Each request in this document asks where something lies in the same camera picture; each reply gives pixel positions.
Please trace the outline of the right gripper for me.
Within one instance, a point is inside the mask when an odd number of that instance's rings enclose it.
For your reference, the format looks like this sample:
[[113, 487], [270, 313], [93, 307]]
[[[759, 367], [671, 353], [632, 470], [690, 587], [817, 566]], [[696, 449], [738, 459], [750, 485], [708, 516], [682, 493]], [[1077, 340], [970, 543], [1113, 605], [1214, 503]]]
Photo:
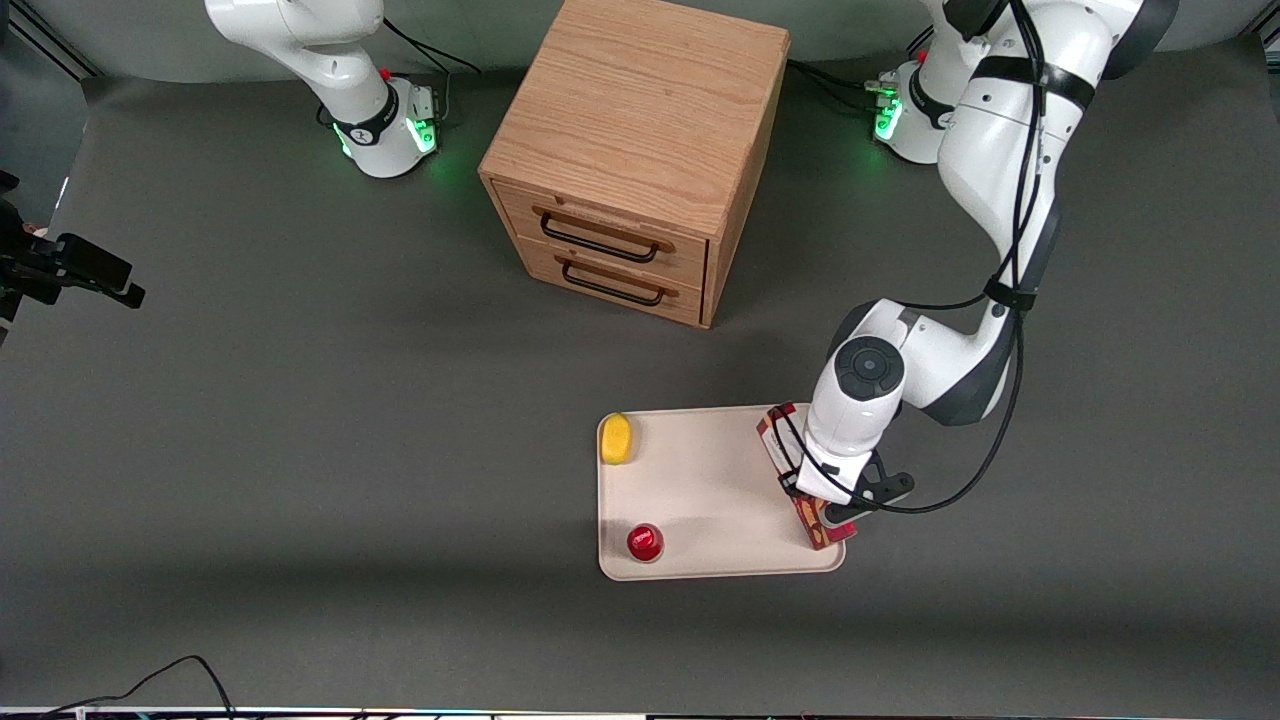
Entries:
[[23, 299], [52, 306], [64, 287], [86, 290], [129, 309], [141, 307], [145, 300], [146, 290], [129, 282], [128, 261], [73, 233], [58, 237], [58, 264], [67, 272], [60, 275], [61, 287], [50, 282], [44, 259], [35, 252], [47, 245], [46, 231], [26, 222], [14, 205], [1, 200], [1, 345]]

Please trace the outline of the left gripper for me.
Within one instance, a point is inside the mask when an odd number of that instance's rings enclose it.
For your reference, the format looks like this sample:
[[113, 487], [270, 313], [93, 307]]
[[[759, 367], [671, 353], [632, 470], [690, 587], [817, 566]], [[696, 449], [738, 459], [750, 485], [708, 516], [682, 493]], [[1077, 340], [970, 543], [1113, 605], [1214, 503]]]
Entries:
[[820, 510], [820, 523], [827, 528], [845, 527], [855, 521], [858, 509], [851, 503], [861, 496], [861, 473], [869, 464], [874, 447], [852, 455], [837, 455], [818, 443], [805, 443], [797, 470], [783, 471], [778, 482], [791, 498], [808, 495], [829, 503]]

